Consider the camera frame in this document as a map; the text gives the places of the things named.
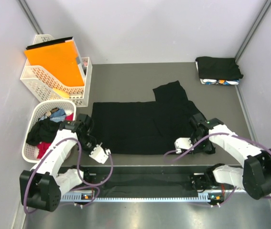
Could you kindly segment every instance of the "red cloth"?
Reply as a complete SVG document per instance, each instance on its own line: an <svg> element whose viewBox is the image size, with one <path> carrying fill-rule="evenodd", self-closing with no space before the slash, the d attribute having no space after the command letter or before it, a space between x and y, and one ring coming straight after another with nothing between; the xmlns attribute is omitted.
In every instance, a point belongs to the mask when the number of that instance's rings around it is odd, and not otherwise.
<svg viewBox="0 0 271 229"><path fill-rule="evenodd" d="M69 116L66 116L65 120L72 121L73 118L74 118L74 113L70 114ZM41 142L40 144L38 144L36 146L39 149L39 155L38 155L37 159L41 159L44 156L44 154L46 153L46 151L48 150L50 145L51 145L51 143Z"/></svg>
<svg viewBox="0 0 271 229"><path fill-rule="evenodd" d="M73 118L74 118L74 113L71 113L69 116L66 116L66 117L65 117L65 120L67 120L67 121L72 121Z"/></svg>

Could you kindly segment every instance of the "metal floor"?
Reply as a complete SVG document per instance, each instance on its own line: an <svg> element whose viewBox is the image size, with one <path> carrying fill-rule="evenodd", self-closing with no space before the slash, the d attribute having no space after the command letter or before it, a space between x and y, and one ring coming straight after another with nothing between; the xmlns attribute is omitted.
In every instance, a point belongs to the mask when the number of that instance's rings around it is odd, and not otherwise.
<svg viewBox="0 0 271 229"><path fill-rule="evenodd" d="M235 87L201 85L194 63L94 65L89 107L78 113L91 115L93 102L154 101L152 89L179 80L187 96L207 119L217 117L238 135L250 138ZM74 150L64 166L76 164ZM113 155L115 166L168 166L162 155ZM209 166L237 165L228 153L217 148L214 155L187 155L176 164ZM81 165L96 166L86 155ZM187 203L94 203L81 210L73 205L53 213L38 211L26 218L23 229L271 229L271 202L234 194L219 208Z"/></svg>

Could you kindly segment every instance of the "white plastic bin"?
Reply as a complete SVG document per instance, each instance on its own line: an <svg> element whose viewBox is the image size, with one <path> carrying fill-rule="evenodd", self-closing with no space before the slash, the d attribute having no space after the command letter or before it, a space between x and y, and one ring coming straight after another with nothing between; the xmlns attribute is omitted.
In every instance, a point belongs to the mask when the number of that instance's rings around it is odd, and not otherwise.
<svg viewBox="0 0 271 229"><path fill-rule="evenodd" d="M33 125L41 118L47 111L50 111L54 108L62 108L65 110L66 115L70 115L71 113L74 113L73 120L76 119L76 105L69 100L49 100L44 101L38 104L35 109L33 110L27 132L26 137L22 146L22 157L25 161L30 163L37 163L39 159L37 159L37 156L39 154L39 149L36 146L31 146L26 143L27 135L30 132Z"/></svg>
<svg viewBox="0 0 271 229"><path fill-rule="evenodd" d="M54 38L49 34L36 35L33 44L51 41ZM92 63L89 57L83 57L87 62L85 83L82 87L67 87L55 78L49 71L39 65L30 65L26 61L21 81L31 91L31 93L40 101L64 99L53 88L59 89L69 94L70 101L73 101L78 107L88 106L89 90L91 86Z"/></svg>

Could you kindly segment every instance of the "yellow object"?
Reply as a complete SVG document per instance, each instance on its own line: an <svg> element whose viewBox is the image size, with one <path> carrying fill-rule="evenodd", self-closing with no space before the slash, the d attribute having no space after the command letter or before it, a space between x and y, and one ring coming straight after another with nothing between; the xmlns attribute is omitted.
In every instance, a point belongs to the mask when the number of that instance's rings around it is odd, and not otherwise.
<svg viewBox="0 0 271 229"><path fill-rule="evenodd" d="M84 72L73 40L25 51L31 65L40 65L68 87L84 86Z"/></svg>
<svg viewBox="0 0 271 229"><path fill-rule="evenodd" d="M69 94L68 93L66 93L64 91L61 91L61 90L59 90L57 88L53 88L53 91L56 92L62 98L69 99Z"/></svg>

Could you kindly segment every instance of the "round laundry basket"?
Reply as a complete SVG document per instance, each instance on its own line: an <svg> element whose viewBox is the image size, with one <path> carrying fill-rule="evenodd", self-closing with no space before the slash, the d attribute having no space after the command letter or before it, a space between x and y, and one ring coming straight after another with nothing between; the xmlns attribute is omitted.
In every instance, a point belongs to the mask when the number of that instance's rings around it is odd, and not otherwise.
<svg viewBox="0 0 271 229"><path fill-rule="evenodd" d="M47 112L54 108L62 108L65 110L66 115L70 115L74 113L73 120L76 119L76 105L69 100L60 99L60 100L48 100L41 102L38 104L35 109L33 110L27 132L26 137L22 146L22 157L25 161L30 163L37 163L39 159L37 156L39 154L39 149L36 146L31 146L26 143L27 135L30 132L33 125Z"/></svg>

